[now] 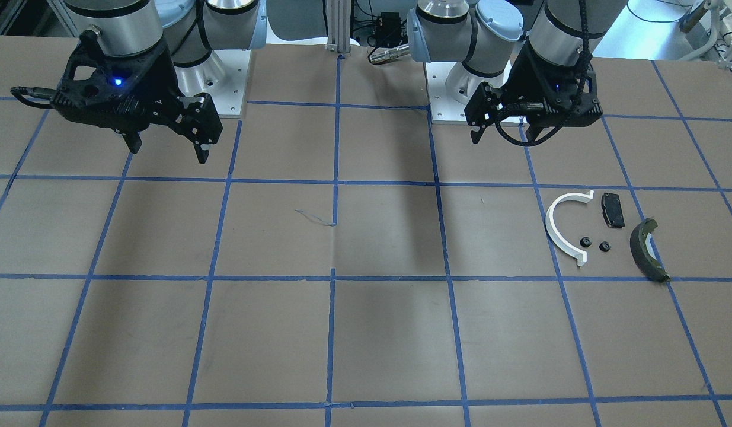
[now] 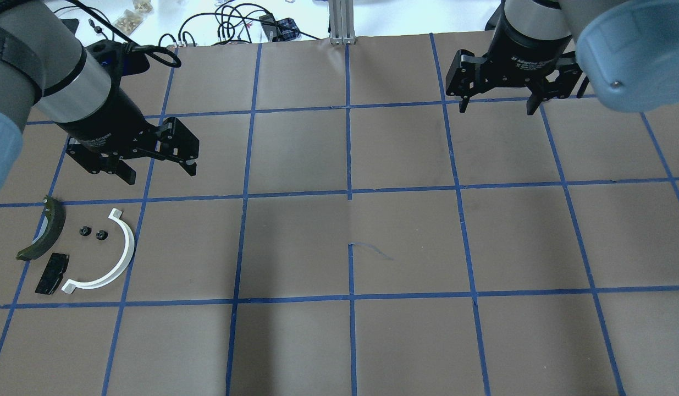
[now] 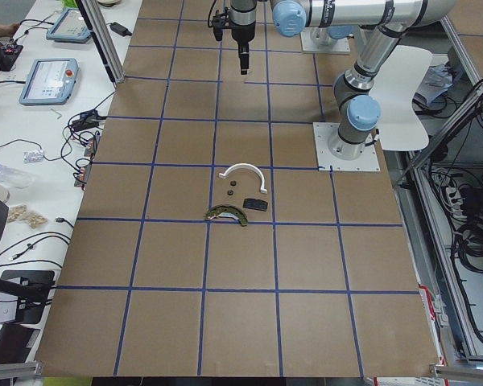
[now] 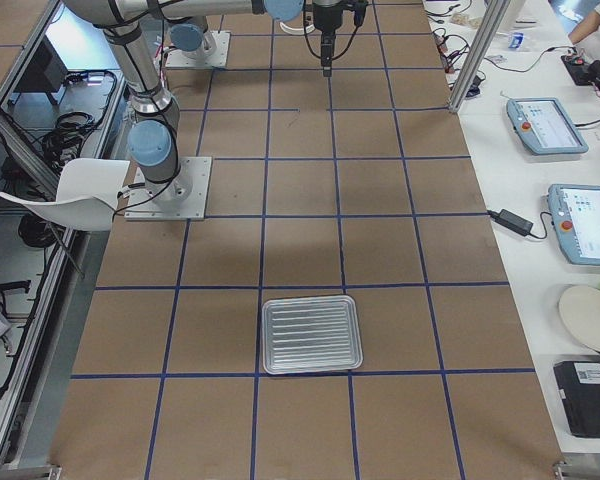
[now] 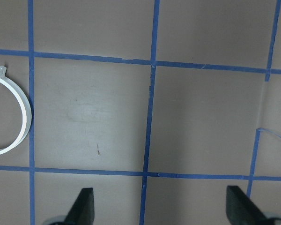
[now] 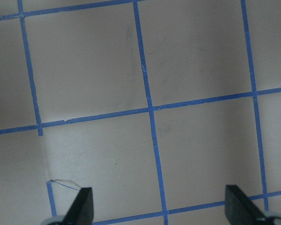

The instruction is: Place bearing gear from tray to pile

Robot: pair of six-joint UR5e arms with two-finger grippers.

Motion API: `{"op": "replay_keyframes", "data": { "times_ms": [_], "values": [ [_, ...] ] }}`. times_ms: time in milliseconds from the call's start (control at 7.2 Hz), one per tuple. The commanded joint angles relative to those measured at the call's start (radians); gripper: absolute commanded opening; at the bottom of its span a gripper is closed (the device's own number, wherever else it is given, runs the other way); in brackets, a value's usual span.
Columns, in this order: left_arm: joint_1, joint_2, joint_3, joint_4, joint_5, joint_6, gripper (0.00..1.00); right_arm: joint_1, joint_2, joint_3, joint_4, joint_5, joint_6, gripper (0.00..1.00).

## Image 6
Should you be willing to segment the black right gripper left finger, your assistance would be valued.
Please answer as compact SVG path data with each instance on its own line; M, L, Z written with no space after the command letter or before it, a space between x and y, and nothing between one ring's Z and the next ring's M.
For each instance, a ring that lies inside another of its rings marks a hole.
M93 192L90 187L80 189L67 214L64 225L91 225L94 219Z

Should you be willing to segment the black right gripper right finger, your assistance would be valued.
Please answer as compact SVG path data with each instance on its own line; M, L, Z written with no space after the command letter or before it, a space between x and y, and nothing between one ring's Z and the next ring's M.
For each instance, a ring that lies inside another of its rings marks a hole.
M237 186L225 186L225 216L231 225L268 225L265 214Z

